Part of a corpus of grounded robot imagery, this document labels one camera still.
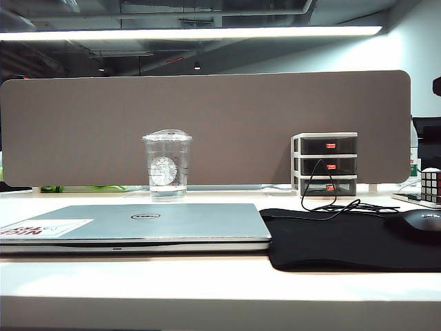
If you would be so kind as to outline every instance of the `black cable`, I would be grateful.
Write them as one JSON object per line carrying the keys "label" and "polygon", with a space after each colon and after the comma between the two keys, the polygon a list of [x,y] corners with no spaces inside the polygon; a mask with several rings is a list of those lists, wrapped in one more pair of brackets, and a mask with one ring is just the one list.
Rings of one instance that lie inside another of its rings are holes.
{"label": "black cable", "polygon": [[[327,174],[329,176],[329,179],[331,180],[331,184],[332,184],[332,188],[333,188],[333,192],[334,192],[334,199],[331,203],[327,204],[327,205],[323,205],[317,208],[313,208],[313,209],[309,209],[306,208],[303,200],[305,199],[308,189],[309,189],[309,184],[311,183],[317,167],[319,164],[323,164]],[[338,215],[342,214],[342,213],[350,213],[350,214],[368,214],[368,215],[372,215],[372,216],[376,216],[376,217],[380,217],[380,218],[385,218],[384,216],[380,215],[381,214],[397,214],[399,213],[398,208],[400,207],[384,207],[381,205],[373,205],[370,203],[362,203],[360,199],[355,199],[353,201],[351,201],[350,203],[348,203],[347,205],[334,205],[334,203],[337,201],[337,192],[336,192],[336,186],[334,184],[334,180],[331,176],[331,173],[329,171],[329,169],[326,166],[325,161],[323,161],[323,159],[319,159],[316,163],[316,165],[314,166],[314,169],[312,170],[311,176],[309,177],[308,180],[308,184],[306,185],[305,188],[305,193],[302,195],[302,199],[300,201],[300,204],[302,206],[303,209],[307,210],[308,212],[324,212],[324,213],[333,213],[332,216],[324,218],[324,219],[317,219],[317,218],[312,218],[312,217],[295,217],[295,216],[270,216],[271,218],[275,218],[275,219],[302,219],[302,220],[306,220],[306,221],[329,221],[335,217],[337,217]]]}

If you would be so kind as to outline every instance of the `clear plastic cup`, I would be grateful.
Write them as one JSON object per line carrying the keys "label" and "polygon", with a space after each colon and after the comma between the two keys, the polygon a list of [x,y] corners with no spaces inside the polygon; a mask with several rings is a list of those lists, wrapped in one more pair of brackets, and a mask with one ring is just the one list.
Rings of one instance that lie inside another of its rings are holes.
{"label": "clear plastic cup", "polygon": [[184,197],[192,140],[180,130],[161,130],[143,136],[153,200],[179,200]]}

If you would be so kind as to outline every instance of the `desk divider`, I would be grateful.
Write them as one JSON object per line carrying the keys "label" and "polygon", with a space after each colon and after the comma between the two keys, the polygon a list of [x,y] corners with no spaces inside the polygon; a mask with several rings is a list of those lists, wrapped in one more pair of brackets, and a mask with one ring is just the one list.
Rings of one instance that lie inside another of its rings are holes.
{"label": "desk divider", "polygon": [[194,138],[189,184],[289,183],[289,138],[358,132],[358,182],[409,176],[410,80],[402,71],[7,81],[9,185],[147,183],[141,136]]}

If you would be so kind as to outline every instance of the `fluorescent light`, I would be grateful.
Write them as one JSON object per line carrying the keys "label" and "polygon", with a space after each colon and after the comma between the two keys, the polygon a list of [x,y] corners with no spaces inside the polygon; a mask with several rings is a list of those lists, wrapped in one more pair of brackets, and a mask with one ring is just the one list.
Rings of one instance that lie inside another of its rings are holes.
{"label": "fluorescent light", "polygon": [[305,26],[288,28],[219,28],[171,30],[84,30],[0,33],[4,41],[112,40],[112,39],[222,39],[271,37],[371,36],[381,26]]}

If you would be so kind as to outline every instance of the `mouse pad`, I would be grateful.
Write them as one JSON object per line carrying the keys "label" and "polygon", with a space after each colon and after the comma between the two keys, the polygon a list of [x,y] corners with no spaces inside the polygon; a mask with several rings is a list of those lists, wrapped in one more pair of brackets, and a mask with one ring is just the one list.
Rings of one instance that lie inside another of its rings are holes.
{"label": "mouse pad", "polygon": [[261,210],[271,235],[269,260],[282,271],[441,272],[441,241],[412,241],[384,226],[384,219],[342,214],[329,221],[322,212]]}

